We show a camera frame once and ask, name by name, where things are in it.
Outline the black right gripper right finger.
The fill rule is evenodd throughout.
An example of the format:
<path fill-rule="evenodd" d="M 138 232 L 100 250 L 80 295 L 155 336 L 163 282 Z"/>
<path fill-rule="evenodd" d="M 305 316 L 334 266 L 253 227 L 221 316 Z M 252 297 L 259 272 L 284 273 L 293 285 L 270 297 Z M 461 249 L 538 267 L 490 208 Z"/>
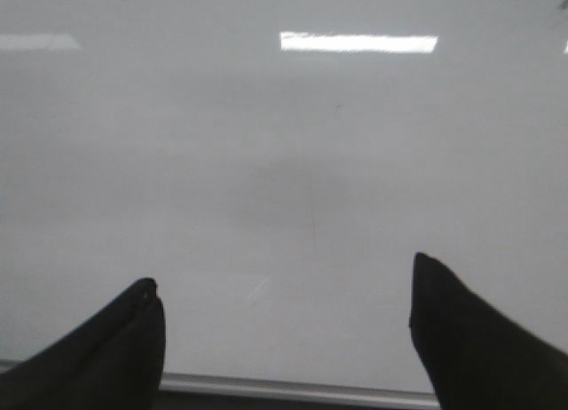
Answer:
<path fill-rule="evenodd" d="M 565 409 L 567 354 L 414 256 L 409 330 L 443 409 Z"/>

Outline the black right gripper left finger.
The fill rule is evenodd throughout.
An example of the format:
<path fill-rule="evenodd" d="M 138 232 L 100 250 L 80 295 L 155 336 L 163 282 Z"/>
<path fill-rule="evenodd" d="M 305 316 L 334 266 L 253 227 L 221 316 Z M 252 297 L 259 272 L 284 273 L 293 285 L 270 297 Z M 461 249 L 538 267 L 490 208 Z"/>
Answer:
<path fill-rule="evenodd" d="M 3 409 L 151 409 L 165 314 L 156 281 L 134 281 L 100 311 L 1 375 Z"/>

